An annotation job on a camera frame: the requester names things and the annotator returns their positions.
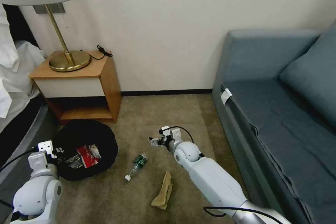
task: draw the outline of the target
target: black bag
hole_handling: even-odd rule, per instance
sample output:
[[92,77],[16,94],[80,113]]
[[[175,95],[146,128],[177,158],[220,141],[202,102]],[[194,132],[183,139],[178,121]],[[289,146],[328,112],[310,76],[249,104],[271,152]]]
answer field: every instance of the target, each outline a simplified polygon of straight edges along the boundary
[[[72,120],[52,139],[53,153],[57,156],[55,165],[58,173],[66,180],[82,180],[110,168],[117,156],[118,145],[112,130],[103,123],[89,119]],[[72,168],[65,162],[77,154],[77,148],[95,145],[101,158],[96,165]]]

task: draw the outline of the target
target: sofa armrest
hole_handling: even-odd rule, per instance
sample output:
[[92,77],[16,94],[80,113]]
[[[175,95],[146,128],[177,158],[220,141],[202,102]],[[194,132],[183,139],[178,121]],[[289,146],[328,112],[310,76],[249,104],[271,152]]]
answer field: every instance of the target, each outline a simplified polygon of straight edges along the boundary
[[221,82],[278,78],[308,51],[320,33],[314,30],[234,30],[223,46],[216,79]]

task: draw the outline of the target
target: wooden nightstand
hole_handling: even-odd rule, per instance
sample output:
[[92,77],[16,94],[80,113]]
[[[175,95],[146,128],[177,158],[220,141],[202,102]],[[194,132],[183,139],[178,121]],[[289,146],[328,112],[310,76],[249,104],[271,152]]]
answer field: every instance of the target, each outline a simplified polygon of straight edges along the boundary
[[[89,51],[101,58],[99,51]],[[36,83],[49,107],[62,124],[73,119],[112,119],[117,122],[121,94],[114,60],[92,58],[91,63],[73,72],[55,72],[50,55],[30,78]]]

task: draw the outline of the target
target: beige carpet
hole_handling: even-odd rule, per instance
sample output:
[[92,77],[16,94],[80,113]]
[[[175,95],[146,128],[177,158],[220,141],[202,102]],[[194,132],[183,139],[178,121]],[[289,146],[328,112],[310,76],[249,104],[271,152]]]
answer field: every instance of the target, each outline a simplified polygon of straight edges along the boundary
[[[207,157],[243,184],[210,95],[124,97],[117,124],[107,124],[119,145],[116,162],[109,170],[82,181],[62,179],[58,223],[233,223],[230,217],[207,215],[203,206],[209,204],[187,172],[164,147],[147,142],[149,136],[159,136],[162,126],[185,127]],[[184,132],[182,138],[189,141]],[[124,176],[141,153],[149,161],[127,182]],[[166,170],[171,172],[174,186],[164,211],[152,207],[151,201],[160,191]]]

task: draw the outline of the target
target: white bottle cap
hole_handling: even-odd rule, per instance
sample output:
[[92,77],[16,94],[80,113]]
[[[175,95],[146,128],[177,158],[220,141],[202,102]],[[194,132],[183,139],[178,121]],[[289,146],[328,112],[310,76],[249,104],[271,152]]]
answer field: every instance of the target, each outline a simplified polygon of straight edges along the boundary
[[125,176],[125,179],[126,179],[127,181],[130,181],[130,180],[131,180],[131,176],[126,175],[126,176]]

